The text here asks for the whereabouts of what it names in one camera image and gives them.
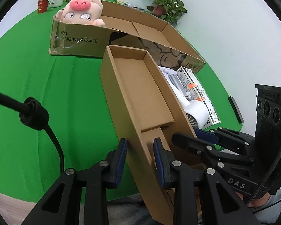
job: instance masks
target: plush toy ear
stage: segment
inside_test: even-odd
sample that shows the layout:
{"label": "plush toy ear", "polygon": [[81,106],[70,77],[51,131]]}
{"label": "plush toy ear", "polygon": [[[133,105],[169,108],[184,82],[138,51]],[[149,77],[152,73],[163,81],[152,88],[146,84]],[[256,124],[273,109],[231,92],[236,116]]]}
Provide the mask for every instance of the plush toy ear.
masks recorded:
{"label": "plush toy ear", "polygon": [[62,9],[61,9],[61,10],[59,10],[59,11],[57,12],[57,14],[55,15],[55,18],[61,20],[62,15],[63,15],[63,11],[62,11]]}

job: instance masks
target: plush pig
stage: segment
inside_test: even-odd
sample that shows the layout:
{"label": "plush pig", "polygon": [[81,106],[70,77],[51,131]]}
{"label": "plush pig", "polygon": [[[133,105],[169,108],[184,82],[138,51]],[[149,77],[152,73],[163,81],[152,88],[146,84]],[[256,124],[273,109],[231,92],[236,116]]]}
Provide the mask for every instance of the plush pig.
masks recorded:
{"label": "plush pig", "polygon": [[55,17],[68,24],[105,26],[102,9],[101,0],[71,0]]}

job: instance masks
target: open cardboard box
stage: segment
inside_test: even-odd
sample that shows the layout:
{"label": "open cardboard box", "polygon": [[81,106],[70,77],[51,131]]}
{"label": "open cardboard box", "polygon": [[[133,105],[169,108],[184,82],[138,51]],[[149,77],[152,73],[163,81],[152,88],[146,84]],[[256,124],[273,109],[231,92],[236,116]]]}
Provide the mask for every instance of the open cardboard box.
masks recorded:
{"label": "open cardboard box", "polygon": [[175,147],[176,132],[195,136],[186,114],[154,59],[143,49],[108,45],[101,81],[118,138],[129,141],[127,163],[144,202],[156,221],[173,224],[173,190],[159,186],[153,140],[188,165],[200,158]]}
{"label": "open cardboard box", "polygon": [[152,14],[118,3],[102,1],[106,27],[66,24],[53,17],[50,49],[52,55],[102,58],[108,44],[149,51],[159,66],[195,73],[204,59],[168,22]]}

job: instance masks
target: green tablecloth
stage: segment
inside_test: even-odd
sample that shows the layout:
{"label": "green tablecloth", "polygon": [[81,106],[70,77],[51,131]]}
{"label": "green tablecloth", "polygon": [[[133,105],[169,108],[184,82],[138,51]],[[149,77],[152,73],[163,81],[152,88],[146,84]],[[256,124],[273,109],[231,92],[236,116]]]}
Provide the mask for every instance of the green tablecloth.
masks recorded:
{"label": "green tablecloth", "polygon": [[[0,39],[0,92],[21,102],[32,96],[50,113],[49,124],[65,154],[65,168],[86,169],[117,146],[117,136],[102,89],[101,59],[48,54],[51,21],[59,8],[31,13]],[[198,77],[222,123],[241,129],[227,93],[206,65]],[[58,154],[44,131],[19,121],[0,106],[0,192],[37,202],[59,176]],[[127,165],[108,199],[136,193]]]}

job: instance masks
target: camera lens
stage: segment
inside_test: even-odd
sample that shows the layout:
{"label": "camera lens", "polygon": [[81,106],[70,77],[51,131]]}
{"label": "camera lens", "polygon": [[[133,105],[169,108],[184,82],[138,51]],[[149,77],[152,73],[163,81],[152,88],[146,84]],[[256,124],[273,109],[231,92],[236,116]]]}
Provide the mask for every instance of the camera lens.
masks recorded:
{"label": "camera lens", "polygon": [[275,124],[278,124],[280,121],[280,111],[277,107],[274,109],[273,112],[273,121]]}
{"label": "camera lens", "polygon": [[268,118],[268,116],[270,115],[271,112],[271,107],[270,107],[270,103],[268,103],[267,101],[264,103],[264,115],[266,118]]}
{"label": "camera lens", "polygon": [[258,110],[261,110],[262,104],[261,104],[261,100],[258,100],[258,104],[257,104]]}

